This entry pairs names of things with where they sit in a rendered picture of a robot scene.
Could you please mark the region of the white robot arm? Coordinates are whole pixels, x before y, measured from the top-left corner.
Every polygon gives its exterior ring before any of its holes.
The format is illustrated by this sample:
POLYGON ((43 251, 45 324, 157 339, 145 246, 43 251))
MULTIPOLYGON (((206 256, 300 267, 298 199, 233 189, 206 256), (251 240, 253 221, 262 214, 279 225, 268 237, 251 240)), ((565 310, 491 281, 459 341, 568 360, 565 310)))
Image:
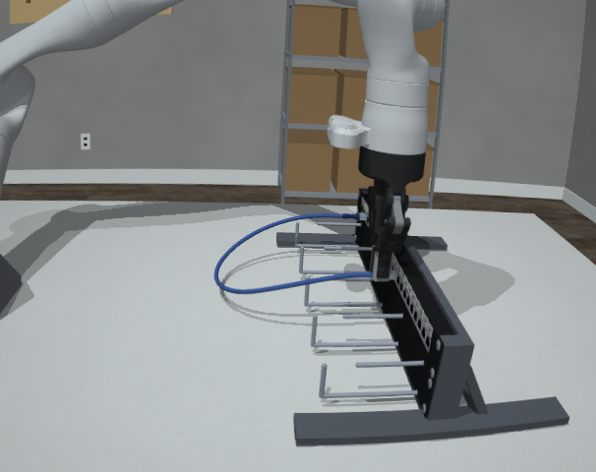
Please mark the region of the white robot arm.
MULTIPOLYGON (((0 196, 35 88, 24 64, 49 53, 96 48, 182 1, 71 0, 0 42, 0 196)), ((436 26, 446 1, 330 1, 358 7, 368 61, 362 122, 331 116, 330 144, 393 154, 426 152, 430 66, 416 51, 414 31, 436 26)))

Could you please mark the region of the blue patch cord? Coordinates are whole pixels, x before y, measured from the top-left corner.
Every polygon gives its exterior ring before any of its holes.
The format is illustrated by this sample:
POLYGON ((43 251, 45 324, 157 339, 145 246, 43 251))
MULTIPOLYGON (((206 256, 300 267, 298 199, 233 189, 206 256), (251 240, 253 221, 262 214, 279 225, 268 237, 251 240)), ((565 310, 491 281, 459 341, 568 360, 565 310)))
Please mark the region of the blue patch cord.
POLYGON ((224 260, 229 256, 229 254, 231 252, 233 252, 238 246, 240 246, 242 243, 244 243, 245 241, 247 241, 248 239, 252 238, 253 236, 267 230, 270 229, 276 225, 282 224, 282 223, 286 223, 286 222, 290 222, 290 221, 294 221, 294 220, 299 220, 299 219, 305 219, 305 218, 316 218, 316 217, 335 217, 335 218, 350 218, 350 214, 348 213, 343 213, 343 214, 332 214, 332 213, 318 213, 318 214, 306 214, 306 215, 299 215, 299 216, 294 216, 294 217, 289 217, 286 219, 282 219, 279 220, 277 222, 271 223, 269 225, 266 225, 252 233, 250 233, 249 235, 247 235, 246 237, 242 238, 240 241, 238 241, 236 244, 234 244, 219 260, 219 262, 216 265, 215 271, 214 271, 214 280, 216 282, 216 284, 223 290, 230 292, 230 293, 235 293, 235 294, 255 294, 255 293, 262 293, 262 292, 269 292, 269 291, 274 291, 274 290, 280 290, 280 289, 285 289, 285 288, 291 288, 291 287, 296 287, 296 286, 302 286, 302 285, 307 285, 307 284, 313 284, 313 283, 318 283, 318 282, 324 282, 324 281, 329 281, 329 280, 336 280, 336 279, 342 279, 342 278, 353 278, 353 277, 372 277, 372 273, 371 272, 353 272, 353 273, 343 273, 343 274, 336 274, 336 275, 329 275, 329 276, 323 276, 323 277, 318 277, 318 278, 312 278, 312 279, 307 279, 307 280, 301 280, 301 281, 296 281, 296 282, 291 282, 291 283, 285 283, 285 284, 280 284, 280 285, 274 285, 274 286, 269 286, 269 287, 263 287, 263 288, 256 288, 256 289, 233 289, 233 288, 229 288, 225 285, 223 285, 218 278, 218 272, 219 269, 222 265, 222 263, 224 262, 224 260))

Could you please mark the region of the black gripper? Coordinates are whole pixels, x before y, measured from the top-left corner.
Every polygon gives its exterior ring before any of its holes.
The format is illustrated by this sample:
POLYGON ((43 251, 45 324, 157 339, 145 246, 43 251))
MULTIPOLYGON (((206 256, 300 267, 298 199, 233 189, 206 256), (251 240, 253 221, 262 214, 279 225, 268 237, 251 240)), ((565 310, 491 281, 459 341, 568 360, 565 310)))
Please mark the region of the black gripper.
POLYGON ((405 187, 422 179, 425 156, 425 152, 393 154, 360 147, 358 169, 374 179, 368 188, 374 281, 390 281, 393 253, 400 253, 411 225, 410 217, 405 217, 409 204, 405 187))

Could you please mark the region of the dark grey patch panel rack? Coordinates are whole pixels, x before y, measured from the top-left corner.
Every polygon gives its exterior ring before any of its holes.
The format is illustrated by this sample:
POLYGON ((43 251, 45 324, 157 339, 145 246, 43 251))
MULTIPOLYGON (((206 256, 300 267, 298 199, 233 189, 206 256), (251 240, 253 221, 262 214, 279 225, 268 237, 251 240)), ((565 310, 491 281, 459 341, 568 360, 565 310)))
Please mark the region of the dark grey patch panel rack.
MULTIPOLYGON (((368 193, 360 188, 355 234, 276 232, 276 245, 300 247, 299 273, 370 272, 368 193), (360 213, 359 213, 360 212, 360 213), (303 270, 305 248, 358 251, 366 271, 303 270), (364 262, 363 262, 364 261, 364 262)), ((397 443, 488 435, 568 423, 569 416, 554 397, 485 404, 470 365, 475 344, 417 250, 446 250, 442 237, 407 235, 399 254, 393 253, 396 279, 370 280, 379 303, 308 303, 306 307, 381 307, 382 314, 344 314, 344 319, 385 319, 393 342, 316 342, 313 315, 312 347, 397 346, 401 362, 356 363, 357 368, 403 367, 412 390, 325 393, 327 364, 322 364, 320 398, 414 395, 419 409, 294 413, 296 445, 397 443), (379 301, 380 300, 380 301, 379 301), (381 303, 380 303, 381 302, 381 303), (464 389, 464 390, 463 390, 464 389), (469 390, 469 391, 468 391, 469 390), (459 406, 461 396, 467 406, 459 406), (458 411, 457 411, 458 410, 458 411)))

